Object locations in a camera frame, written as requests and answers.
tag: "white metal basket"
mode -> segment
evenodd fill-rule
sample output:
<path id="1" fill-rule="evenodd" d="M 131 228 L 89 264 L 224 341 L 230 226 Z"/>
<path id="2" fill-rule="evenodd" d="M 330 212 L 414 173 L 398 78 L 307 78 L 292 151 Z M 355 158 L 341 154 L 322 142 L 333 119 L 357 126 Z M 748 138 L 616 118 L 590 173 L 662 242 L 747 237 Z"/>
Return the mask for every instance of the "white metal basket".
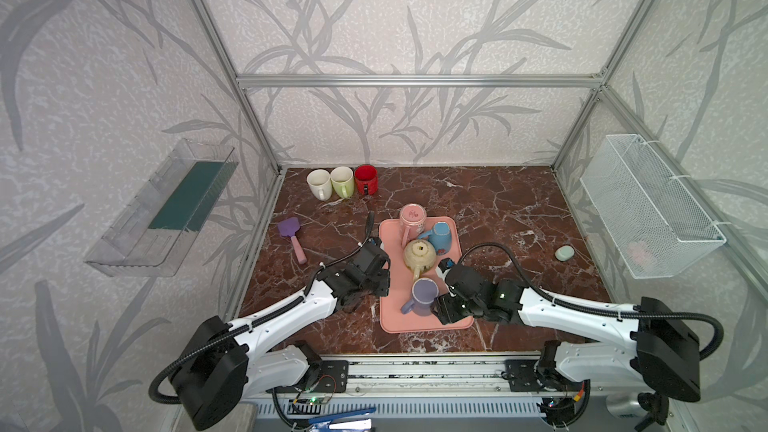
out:
<path id="1" fill-rule="evenodd" d="M 639 135 L 606 136 L 581 184 L 635 278 L 677 275 L 726 241 Z"/>

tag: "spatula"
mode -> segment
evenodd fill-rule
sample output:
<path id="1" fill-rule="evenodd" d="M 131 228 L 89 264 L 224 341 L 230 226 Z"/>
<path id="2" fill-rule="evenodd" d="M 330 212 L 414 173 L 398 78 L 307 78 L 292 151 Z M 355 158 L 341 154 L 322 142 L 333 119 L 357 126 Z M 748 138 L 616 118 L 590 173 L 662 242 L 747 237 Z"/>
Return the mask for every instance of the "spatula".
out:
<path id="1" fill-rule="evenodd" d="M 280 235 L 283 237 L 290 237 L 290 241 L 293 244 L 293 251 L 296 253 L 296 259 L 299 264 L 306 264 L 306 255 L 299 244 L 299 239 L 296 238 L 296 233 L 299 231 L 299 219 L 297 217 L 291 217 L 283 220 L 277 224 L 277 230 L 280 231 Z"/>

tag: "brown marble table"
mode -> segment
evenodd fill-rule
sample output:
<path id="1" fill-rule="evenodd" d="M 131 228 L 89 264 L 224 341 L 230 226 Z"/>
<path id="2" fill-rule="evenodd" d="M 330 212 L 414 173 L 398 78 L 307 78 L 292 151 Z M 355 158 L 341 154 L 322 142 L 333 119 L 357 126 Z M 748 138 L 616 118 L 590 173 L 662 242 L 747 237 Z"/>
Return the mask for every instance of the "brown marble table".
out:
<path id="1" fill-rule="evenodd" d="M 368 211 L 379 223 L 396 218 L 410 202 L 423 205 L 430 216 L 456 220 L 462 250 L 478 242 L 504 243 L 530 271 L 534 283 L 552 292 L 607 301 L 600 275 L 578 232 L 548 167 L 398 167 L 379 168 L 375 196 L 355 194 L 347 200 L 333 196 L 320 202 L 306 184 L 308 168 L 291 168 L 277 199 L 269 231 L 240 315 L 248 315 L 302 288 L 321 261 L 353 250 L 364 234 Z M 276 224 L 290 216 L 301 221 L 298 233 L 309 262 L 299 265 L 290 241 Z M 571 245 L 576 256 L 567 262 L 554 251 Z M 504 252 L 484 248 L 466 264 L 487 278 L 515 277 Z M 469 352 L 539 350 L 547 340 L 581 341 L 546 328 L 499 325 L 475 320 L 470 328 L 388 334 L 379 325 L 374 297 L 354 312 L 338 312 L 294 334 L 285 344 L 306 340 L 320 354 L 384 352 Z"/>

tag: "pink mug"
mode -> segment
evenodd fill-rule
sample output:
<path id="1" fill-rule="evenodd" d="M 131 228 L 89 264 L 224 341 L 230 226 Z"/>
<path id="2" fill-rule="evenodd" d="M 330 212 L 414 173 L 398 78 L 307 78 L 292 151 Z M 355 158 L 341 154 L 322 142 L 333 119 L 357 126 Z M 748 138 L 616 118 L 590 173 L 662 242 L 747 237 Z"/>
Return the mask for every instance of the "pink mug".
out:
<path id="1" fill-rule="evenodd" d="M 402 233 L 402 248 L 424 232 L 424 221 L 427 211 L 419 204 L 408 204 L 400 209 L 400 230 Z"/>

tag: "light green mug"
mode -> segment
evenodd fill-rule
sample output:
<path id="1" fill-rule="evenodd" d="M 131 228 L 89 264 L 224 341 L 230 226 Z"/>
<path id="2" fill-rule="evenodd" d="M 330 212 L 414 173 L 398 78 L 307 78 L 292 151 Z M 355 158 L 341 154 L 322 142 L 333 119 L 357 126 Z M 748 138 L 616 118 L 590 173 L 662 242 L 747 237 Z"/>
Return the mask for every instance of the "light green mug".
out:
<path id="1" fill-rule="evenodd" d="M 349 167 L 337 167 L 331 171 L 333 190 L 341 198 L 350 198 L 355 193 L 355 174 Z"/>

